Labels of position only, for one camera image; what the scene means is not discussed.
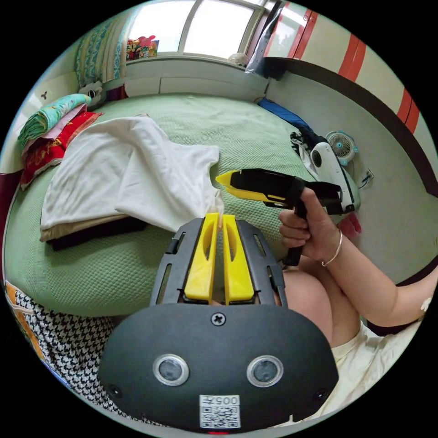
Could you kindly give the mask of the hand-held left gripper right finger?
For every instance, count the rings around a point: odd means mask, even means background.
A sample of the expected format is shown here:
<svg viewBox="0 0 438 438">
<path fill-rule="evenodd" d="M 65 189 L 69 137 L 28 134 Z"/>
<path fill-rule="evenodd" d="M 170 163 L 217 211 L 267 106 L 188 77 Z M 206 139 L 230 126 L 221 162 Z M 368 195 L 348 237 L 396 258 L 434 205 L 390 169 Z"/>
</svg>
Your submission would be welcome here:
<svg viewBox="0 0 438 438">
<path fill-rule="evenodd" d="M 225 303 L 250 301 L 254 288 L 235 216 L 222 216 L 222 236 Z"/>
</svg>

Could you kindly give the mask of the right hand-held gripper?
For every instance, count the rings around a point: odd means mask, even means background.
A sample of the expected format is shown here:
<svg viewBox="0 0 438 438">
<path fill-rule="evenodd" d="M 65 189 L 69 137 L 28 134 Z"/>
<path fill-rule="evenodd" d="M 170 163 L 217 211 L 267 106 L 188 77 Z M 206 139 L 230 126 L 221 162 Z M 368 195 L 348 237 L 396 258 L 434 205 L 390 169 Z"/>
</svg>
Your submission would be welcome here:
<svg viewBox="0 0 438 438">
<path fill-rule="evenodd" d="M 305 188 L 313 190 L 326 212 L 340 207 L 340 187 L 327 182 L 307 182 L 299 177 L 260 168 L 233 170 L 216 177 L 216 182 L 227 187 L 227 192 L 239 199 L 262 202 L 268 207 L 294 210 L 300 218 L 306 217 L 301 200 Z M 302 255 L 300 248 L 287 248 L 284 264 L 296 266 Z"/>
</svg>

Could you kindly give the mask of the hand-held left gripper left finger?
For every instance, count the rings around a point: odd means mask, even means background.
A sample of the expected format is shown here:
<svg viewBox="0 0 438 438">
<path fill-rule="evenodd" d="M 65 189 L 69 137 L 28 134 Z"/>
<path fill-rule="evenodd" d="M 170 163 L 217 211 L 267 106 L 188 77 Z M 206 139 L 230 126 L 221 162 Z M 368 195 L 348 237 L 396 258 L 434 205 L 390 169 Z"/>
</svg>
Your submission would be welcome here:
<svg viewBox="0 0 438 438">
<path fill-rule="evenodd" d="M 212 302 L 218 226 L 219 213 L 209 213 L 202 221 L 184 287 L 189 300 Z"/>
</svg>

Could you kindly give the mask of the person's right hand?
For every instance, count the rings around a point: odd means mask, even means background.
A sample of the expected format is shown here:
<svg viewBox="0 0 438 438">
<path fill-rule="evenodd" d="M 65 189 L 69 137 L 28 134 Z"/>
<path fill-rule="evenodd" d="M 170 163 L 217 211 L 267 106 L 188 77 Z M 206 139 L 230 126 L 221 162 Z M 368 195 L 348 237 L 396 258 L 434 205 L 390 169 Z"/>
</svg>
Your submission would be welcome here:
<svg viewBox="0 0 438 438">
<path fill-rule="evenodd" d="M 305 188 L 301 200 L 306 209 L 305 218 L 300 218 L 294 210 L 279 214 L 283 245 L 288 249 L 300 248 L 304 256 L 326 266 L 340 254 L 343 235 L 313 190 Z"/>
</svg>

